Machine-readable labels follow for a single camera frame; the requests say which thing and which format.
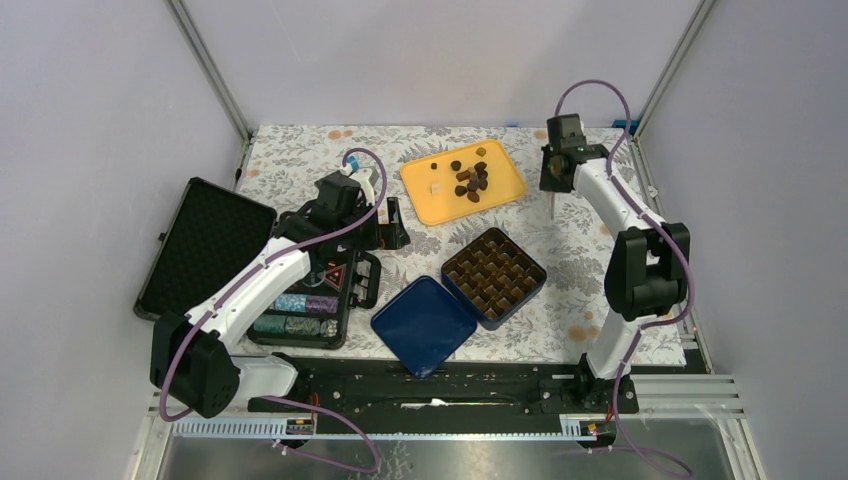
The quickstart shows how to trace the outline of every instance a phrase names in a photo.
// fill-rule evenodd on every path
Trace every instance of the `cable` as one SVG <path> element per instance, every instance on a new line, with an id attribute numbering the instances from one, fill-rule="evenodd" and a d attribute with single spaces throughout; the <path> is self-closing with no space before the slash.
<path id="1" fill-rule="evenodd" d="M 331 458 L 322 457 L 321 455 L 316 455 L 314 453 L 302 452 L 302 451 L 297 450 L 297 449 L 290 449 L 290 450 L 286 449 L 286 450 L 284 450 L 284 452 L 291 452 L 291 453 L 294 453 L 295 455 L 300 455 L 301 457 L 311 458 L 312 460 L 317 460 L 317 461 L 322 462 L 322 463 L 327 463 L 327 464 L 330 464 L 330 465 L 333 465 L 333 466 L 336 466 L 336 467 L 339 467 L 339 468 L 344 468 L 344 469 L 351 470 L 351 471 L 354 471 L 354 472 L 359 472 L 359 473 L 374 473 L 374 472 L 377 471 L 378 468 L 380 468 L 380 451 L 377 450 L 377 445 L 374 444 L 373 440 L 368 438 L 368 435 L 366 435 L 365 432 L 362 431 L 362 429 L 357 427 L 353 422 L 351 422 L 350 420 L 345 418 L 343 415 L 340 415 L 340 414 L 338 414 L 338 413 L 336 413 L 332 410 L 326 409 L 324 407 L 317 407 L 315 405 L 307 405 L 305 403 L 295 402 L 294 400 L 289 400 L 287 398 L 274 397 L 274 396 L 271 396 L 271 395 L 266 395 L 266 396 L 260 397 L 260 398 L 262 398 L 263 400 L 268 400 L 269 402 L 280 403 L 280 404 L 283 404 L 283 405 L 288 405 L 290 407 L 304 408 L 306 410 L 311 410 L 313 412 L 323 413 L 324 415 L 329 415 L 329 416 L 335 418 L 336 420 L 339 420 L 340 422 L 342 422 L 345 425 L 347 425 L 348 427 L 350 427 L 350 429 L 353 430 L 354 432 L 356 432 L 357 435 L 362 437 L 363 440 L 365 440 L 365 443 L 368 445 L 368 449 L 371 450 L 371 455 L 374 457 L 374 466 L 373 467 L 367 467 L 367 468 L 366 467 L 360 467 L 360 466 L 357 466 L 357 465 L 351 465 L 349 463 L 342 463 L 342 462 L 333 460 Z"/>
<path id="2" fill-rule="evenodd" d="M 383 199 L 386 197 L 386 186 L 387 186 L 386 184 L 388 182 L 388 175 L 386 174 L 386 167 L 383 165 L 383 162 L 382 162 L 382 160 L 380 160 L 380 157 L 378 157 L 374 152 L 372 152 L 371 150 L 368 150 L 366 148 L 352 148 L 352 149 L 348 150 L 344 154 L 344 156 L 342 157 L 342 166 L 347 165 L 348 155 L 351 155 L 351 154 L 356 153 L 356 152 L 365 153 L 365 154 L 369 155 L 371 158 L 373 158 L 374 161 L 377 163 L 377 166 L 380 168 L 380 175 L 383 178 L 382 188 L 380 189 L 380 195 L 377 197 L 377 201 L 374 202 L 374 206 L 371 207 L 371 210 L 368 210 L 368 212 L 365 215 L 363 215 L 362 218 L 351 223 L 347 227 L 336 230 L 335 232 L 328 233 L 326 235 L 320 235 L 320 236 L 317 236 L 315 238 L 311 238 L 309 240 L 297 243 L 295 245 L 286 247 L 286 248 L 284 248 L 284 249 L 282 249 L 282 250 L 280 250 L 280 251 L 278 251 L 278 252 L 276 252 L 272 255 L 269 255 L 268 258 L 265 259 L 265 265 L 266 266 L 267 266 L 267 264 L 273 262 L 274 260 L 276 260 L 280 257 L 283 257 L 285 255 L 288 255 L 289 253 L 291 253 L 295 250 L 298 250 L 298 249 L 301 249 L 301 248 L 304 248 L 304 247 L 308 247 L 308 246 L 311 246 L 311 245 L 315 245 L 316 243 L 324 242 L 326 240 L 338 237 L 340 235 L 344 235 L 344 234 L 346 234 L 346 233 L 348 233 L 348 232 L 350 232 L 350 231 L 352 231 L 356 228 L 359 228 L 360 225 L 365 223 L 369 218 L 371 218 L 372 215 L 377 213 L 377 209 L 380 207 L 380 204 L 383 203 Z M 215 304 L 213 305 L 214 312 L 217 312 L 224 305 L 224 303 L 227 300 L 229 300 L 229 298 L 232 297 L 239 290 L 239 288 L 242 287 L 242 285 L 247 283 L 258 272 L 262 271 L 262 269 L 263 269 L 263 265 L 256 265 L 252 269 L 248 270 L 248 272 L 245 273 L 241 278 L 239 278 L 233 284 L 233 286 L 230 287 L 226 292 L 224 292 L 224 294 L 221 296 L 221 298 L 218 301 L 215 302 Z M 174 354 L 174 358 L 171 360 L 171 364 L 168 366 L 168 371 L 167 371 L 167 373 L 165 373 L 165 379 L 162 381 L 161 393 L 159 395 L 159 416 L 162 417 L 162 420 L 165 420 L 166 422 L 175 422 L 175 421 L 185 417 L 186 415 L 188 415 L 192 412 L 191 408 L 187 408 L 187 409 L 183 410 L 182 412 L 180 412 L 176 415 L 169 415 L 168 414 L 168 405 L 167 405 L 168 404 L 168 391 L 171 388 L 171 382 L 174 380 L 174 374 L 177 371 L 177 366 L 180 364 L 180 361 L 182 360 L 183 355 L 185 355 L 185 351 L 188 348 L 188 345 L 191 343 L 192 339 L 194 339 L 194 337 L 197 335 L 197 332 L 200 331 L 201 327 L 203 327 L 203 325 L 207 321 L 209 321 L 210 318 L 212 318 L 212 315 L 214 315 L 214 312 L 208 311 L 208 312 L 204 313 L 203 316 L 200 317 L 200 320 L 198 320 L 197 323 L 195 323 L 194 326 L 191 327 L 191 330 L 189 330 L 188 334 L 186 334 L 185 338 L 180 343 L 180 346 L 177 348 L 177 351 Z"/>
<path id="3" fill-rule="evenodd" d="M 686 282 L 689 285 L 689 297 L 686 300 L 686 306 L 683 308 L 683 311 L 681 311 L 680 314 L 669 320 L 657 320 L 654 322 L 646 323 L 642 325 L 639 328 L 639 331 L 636 332 L 636 335 L 633 336 L 633 342 L 631 342 L 630 348 L 628 348 L 627 352 L 624 354 L 624 358 L 621 359 L 621 364 L 618 366 L 618 371 L 615 375 L 615 384 L 613 387 L 613 392 L 618 392 L 618 389 L 621 386 L 621 377 L 624 376 L 624 367 L 627 365 L 627 362 L 630 361 L 630 358 L 636 352 L 636 348 L 639 346 L 639 341 L 642 339 L 642 332 L 648 328 L 675 324 L 683 320 L 683 318 L 687 315 L 689 315 L 689 313 L 692 311 L 692 306 L 695 304 L 695 282 L 692 276 L 692 269 L 689 267 L 689 261 L 686 259 L 686 256 L 683 255 L 683 252 L 680 250 L 680 247 L 677 246 L 677 243 L 675 243 L 671 236 L 665 230 L 663 230 L 662 226 L 656 220 L 651 218 L 650 215 L 646 214 L 647 212 L 639 206 L 636 200 L 631 197 L 630 194 L 627 192 L 627 189 L 624 188 L 624 184 L 621 182 L 621 180 L 619 180 L 618 177 L 613 174 L 612 165 L 613 159 L 615 158 L 615 152 L 618 151 L 618 148 L 621 146 L 622 143 L 624 143 L 624 140 L 627 138 L 627 134 L 630 132 L 630 124 L 632 123 L 632 118 L 630 116 L 630 106 L 627 105 L 627 100 L 624 98 L 624 95 L 621 93 L 621 91 L 617 89 L 613 84 L 605 82 L 603 80 L 589 79 L 577 82 L 571 87 L 569 87 L 568 90 L 566 90 L 565 93 L 562 94 L 559 99 L 559 102 L 557 102 L 557 107 L 554 111 L 554 115 L 559 115 L 560 109 L 562 108 L 562 104 L 565 101 L 565 97 L 569 93 L 574 91 L 574 89 L 576 89 L 577 87 L 588 84 L 603 85 L 609 88 L 616 94 L 616 96 L 618 96 L 618 99 L 621 100 L 621 105 L 624 107 L 624 115 L 626 120 L 624 123 L 624 131 L 621 132 L 621 136 L 618 137 L 618 140 L 615 142 L 615 145 L 613 145 L 612 149 L 610 149 L 609 156 L 607 157 L 606 162 L 606 172 L 607 176 L 610 179 L 610 182 L 613 184 L 613 186 L 615 186 L 615 189 L 618 190 L 618 193 L 621 195 L 621 197 L 624 198 L 624 201 L 627 202 L 627 204 L 630 205 L 630 207 L 636 211 L 637 215 L 642 218 L 645 223 L 650 225 L 651 228 L 656 230 L 657 233 L 659 233 L 663 240 L 668 244 L 668 246 L 671 248 L 671 251 L 674 252 L 674 255 L 677 257 L 677 259 L 683 266 L 683 272 L 686 275 Z M 695 473 L 692 471 L 692 468 L 689 467 L 689 465 L 687 465 L 679 458 L 674 457 L 673 455 L 665 452 L 660 452 L 658 450 L 637 447 L 636 444 L 633 443 L 633 440 L 630 438 L 630 434 L 627 432 L 627 429 L 624 427 L 624 424 L 621 421 L 621 417 L 618 411 L 618 395 L 615 394 L 613 394 L 612 396 L 612 411 L 613 415 L 615 416 L 615 422 L 618 426 L 618 431 L 621 432 L 621 434 L 624 436 L 624 439 L 627 441 L 627 444 L 630 445 L 630 447 L 618 447 L 615 448 L 615 450 L 632 451 L 639 455 L 639 457 L 641 457 L 642 460 L 645 461 L 645 463 L 654 467 L 654 469 L 656 469 L 657 471 L 662 472 L 670 477 L 694 478 Z M 648 455 L 651 454 L 659 455 L 671 460 L 672 462 L 682 467 L 686 471 L 686 473 L 683 474 L 675 472 L 673 470 L 663 467 L 662 465 L 659 465 L 658 463 L 648 458 Z"/>

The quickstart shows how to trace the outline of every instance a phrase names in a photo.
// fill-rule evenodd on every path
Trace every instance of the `metal corner post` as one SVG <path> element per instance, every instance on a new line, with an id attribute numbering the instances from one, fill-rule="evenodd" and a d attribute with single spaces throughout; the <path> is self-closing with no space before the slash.
<path id="1" fill-rule="evenodd" d="M 195 58 L 197 58 L 200 68 L 203 69 L 203 73 L 206 75 L 209 85 L 212 87 L 212 90 L 221 102 L 221 106 L 224 108 L 227 118 L 230 119 L 230 123 L 232 123 L 233 128 L 236 130 L 239 137 L 241 137 L 245 145 L 249 144 L 252 136 L 250 124 L 247 122 L 247 119 L 245 119 L 241 108 L 239 108 L 232 92 L 230 92 L 230 89 L 227 87 L 227 82 L 224 81 L 221 71 L 218 70 L 217 65 L 215 65 L 215 61 L 212 59 L 209 49 L 206 48 L 206 44 L 203 42 L 203 37 L 200 36 L 200 31 L 197 29 L 197 25 L 195 25 L 194 20 L 191 18 L 188 8 L 185 6 L 183 0 L 165 0 L 165 4 L 174 16 L 174 20 L 177 22 L 177 26 L 183 33 L 186 43 Z"/>
<path id="2" fill-rule="evenodd" d="M 642 132 L 645 131 L 645 128 L 650 123 L 651 117 L 654 115 L 666 88 L 668 88 L 669 83 L 680 68 L 680 64 L 689 52 L 689 48 L 692 47 L 692 43 L 695 41 L 695 38 L 701 31 L 701 27 L 717 2 L 718 0 L 701 0 L 698 4 L 695 13 L 692 14 L 692 18 L 689 20 L 689 24 L 686 25 L 686 29 L 680 37 L 680 41 L 674 47 L 671 58 L 669 58 L 668 63 L 660 74 L 660 78 L 657 80 L 656 85 L 654 85 L 651 95 L 648 96 L 648 101 L 645 102 L 645 108 L 639 116 L 639 127 L 633 134 L 634 139 L 638 140 L 639 136 L 642 135 Z"/>

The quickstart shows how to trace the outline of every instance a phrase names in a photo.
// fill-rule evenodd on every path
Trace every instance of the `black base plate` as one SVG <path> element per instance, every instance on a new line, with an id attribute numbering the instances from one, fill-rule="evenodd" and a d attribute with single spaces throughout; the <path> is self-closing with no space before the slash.
<path id="1" fill-rule="evenodd" d="M 568 400 L 566 392 L 571 380 L 552 376 L 570 375 L 574 365 L 451 362 L 421 380 L 395 361 L 294 361 L 299 372 L 296 389 L 301 398 L 306 392 L 317 393 L 322 407 L 345 415 L 367 433 L 560 433 L 559 414 L 608 413 L 608 405 L 587 408 Z M 547 399 L 542 398 L 545 391 L 551 393 Z M 638 412 L 635 395 L 631 399 L 624 395 L 619 398 L 622 413 Z M 433 399 L 454 405 L 410 406 L 429 404 Z M 248 410 L 286 410 L 280 407 L 253 399 Z M 321 416 L 318 425 L 318 433 L 350 433 L 348 427 L 331 417 Z"/>

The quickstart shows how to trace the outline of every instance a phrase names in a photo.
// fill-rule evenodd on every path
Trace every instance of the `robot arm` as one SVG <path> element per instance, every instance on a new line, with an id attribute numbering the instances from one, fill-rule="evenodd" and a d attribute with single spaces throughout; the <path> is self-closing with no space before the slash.
<path id="1" fill-rule="evenodd" d="M 642 325 L 657 320 L 686 298 L 687 282 L 679 259 L 662 237 L 639 216 L 610 181 L 606 172 L 609 152 L 603 145 L 589 145 L 578 115 L 548 120 L 550 145 L 542 148 L 539 187 L 551 192 L 576 191 L 598 213 L 615 240 L 604 278 L 610 311 L 598 340 L 578 365 L 583 376 L 581 396 L 611 388 L 618 367 Z M 624 189 L 636 205 L 660 224 L 689 255 L 689 231 L 668 224 L 652 212 L 639 196 Z M 648 258 L 650 253 L 654 260 Z M 630 372 L 625 365 L 624 374 Z"/>
<path id="2" fill-rule="evenodd" d="M 308 275 L 323 276 L 328 252 L 335 254 L 343 245 L 372 249 L 381 245 L 400 248 L 409 243 L 399 216 L 384 229 L 377 227 L 376 216 L 360 221 L 375 203 L 374 172 L 351 170 L 335 172 L 319 181 L 318 198 L 298 212 L 283 214 L 262 251 L 208 300 L 185 315 L 167 313 L 156 321 L 151 383 L 162 388 L 172 362 L 180 357 L 170 379 L 169 394 L 206 418 L 214 417 L 234 400 L 284 396 L 289 392 L 297 377 L 292 365 L 277 356 L 230 357 L 232 347 L 280 293 Z M 356 222 L 367 222 L 367 226 L 303 251 L 279 254 L 298 242 Z M 383 234 L 391 234 L 394 241 L 386 242 Z M 188 346 L 182 347 L 189 335 L 193 336 Z M 184 348 L 182 355 L 178 354 L 180 348 Z"/>

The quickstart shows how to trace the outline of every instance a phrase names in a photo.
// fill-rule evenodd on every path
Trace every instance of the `white wall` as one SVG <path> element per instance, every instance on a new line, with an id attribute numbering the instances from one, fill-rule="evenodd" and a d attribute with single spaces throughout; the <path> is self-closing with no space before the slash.
<path id="1" fill-rule="evenodd" d="M 770 479 L 845 478 L 848 4 L 718 2 L 644 138 Z"/>
<path id="2" fill-rule="evenodd" d="M 0 477 L 114 480 L 157 233 L 239 140 L 162 1 L 4 2 L 0 72 Z"/>
<path id="3" fill-rule="evenodd" d="M 585 78 L 645 104 L 698 0 L 188 0 L 254 125 L 544 125 Z M 601 87 L 566 106 L 623 118 Z"/>

